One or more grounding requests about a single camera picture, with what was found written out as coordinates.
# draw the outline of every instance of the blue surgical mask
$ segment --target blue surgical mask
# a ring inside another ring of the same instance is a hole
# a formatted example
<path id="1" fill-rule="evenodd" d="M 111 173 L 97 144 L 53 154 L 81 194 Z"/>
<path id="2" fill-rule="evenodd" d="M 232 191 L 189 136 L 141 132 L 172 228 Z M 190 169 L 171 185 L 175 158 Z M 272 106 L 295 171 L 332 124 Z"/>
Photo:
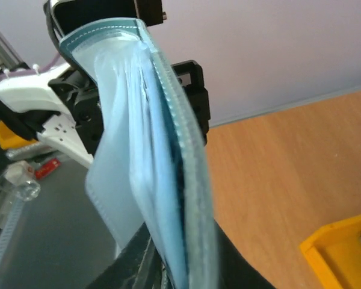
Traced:
<path id="1" fill-rule="evenodd" d="M 99 88 L 105 130 L 86 186 L 114 238 L 124 247 L 143 218 L 175 288 L 216 288 L 217 244 L 202 136 L 182 87 L 144 23 L 99 20 L 63 38 L 61 50 Z M 184 228 L 177 153 L 184 179 Z"/>

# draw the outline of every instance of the white robot part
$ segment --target white robot part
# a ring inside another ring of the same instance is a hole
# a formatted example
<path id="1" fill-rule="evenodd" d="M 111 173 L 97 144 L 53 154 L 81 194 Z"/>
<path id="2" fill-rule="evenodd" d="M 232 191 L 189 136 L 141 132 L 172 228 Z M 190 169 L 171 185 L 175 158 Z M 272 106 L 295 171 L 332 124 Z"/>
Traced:
<path id="1" fill-rule="evenodd" d="M 75 123 L 66 115 L 52 116 L 44 125 L 44 131 L 37 133 L 37 139 L 66 155 L 73 160 L 89 168 L 93 162 L 93 156 L 85 149 Z"/>
<path id="2" fill-rule="evenodd" d="M 3 79 L 0 81 L 0 100 L 17 113 L 29 110 L 59 111 L 73 122 L 68 108 L 48 86 L 50 80 L 69 68 L 69 64 L 64 63 L 45 73 Z"/>

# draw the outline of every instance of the yellow plastic bin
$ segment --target yellow plastic bin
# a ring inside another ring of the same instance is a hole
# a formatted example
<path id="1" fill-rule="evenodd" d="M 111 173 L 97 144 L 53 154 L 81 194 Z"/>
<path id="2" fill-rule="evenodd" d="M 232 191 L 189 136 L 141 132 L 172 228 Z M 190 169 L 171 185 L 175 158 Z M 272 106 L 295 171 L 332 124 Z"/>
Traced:
<path id="1" fill-rule="evenodd" d="M 23 146 L 28 146 L 37 142 L 36 140 L 25 140 L 24 138 L 16 135 L 10 130 L 4 122 L 0 121 L 0 148 L 3 150 L 7 149 L 18 149 Z"/>
<path id="2" fill-rule="evenodd" d="M 361 215 L 323 226 L 300 249 L 325 289 L 361 289 Z"/>

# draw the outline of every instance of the wooden floor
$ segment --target wooden floor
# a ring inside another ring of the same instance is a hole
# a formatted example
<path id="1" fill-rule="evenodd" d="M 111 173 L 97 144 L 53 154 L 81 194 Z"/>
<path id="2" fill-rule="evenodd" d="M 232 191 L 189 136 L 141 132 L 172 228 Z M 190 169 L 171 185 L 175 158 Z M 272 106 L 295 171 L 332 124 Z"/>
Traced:
<path id="1" fill-rule="evenodd" d="M 278 289 L 322 288 L 298 245 L 361 213 L 361 92 L 213 128 L 207 153 L 242 255 Z"/>

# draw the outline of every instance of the black cable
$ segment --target black cable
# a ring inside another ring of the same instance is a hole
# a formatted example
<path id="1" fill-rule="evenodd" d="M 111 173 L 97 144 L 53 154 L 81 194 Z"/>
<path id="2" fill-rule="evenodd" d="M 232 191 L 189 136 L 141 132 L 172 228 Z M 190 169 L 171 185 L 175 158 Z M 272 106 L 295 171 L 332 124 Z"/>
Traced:
<path id="1" fill-rule="evenodd" d="M 46 23 L 47 23 L 47 30 L 49 38 L 51 38 L 52 43 L 54 44 L 55 49 L 60 53 L 60 55 L 63 57 L 63 59 L 74 69 L 76 69 L 82 76 L 87 76 L 87 73 L 78 66 L 71 58 L 69 58 L 67 55 L 65 55 L 61 50 L 59 46 L 59 40 L 57 39 L 57 36 L 55 34 L 55 27 L 54 27 L 54 21 L 52 19 L 51 14 L 51 3 L 50 0 L 46 3 L 45 6 L 45 14 L 46 14 Z"/>

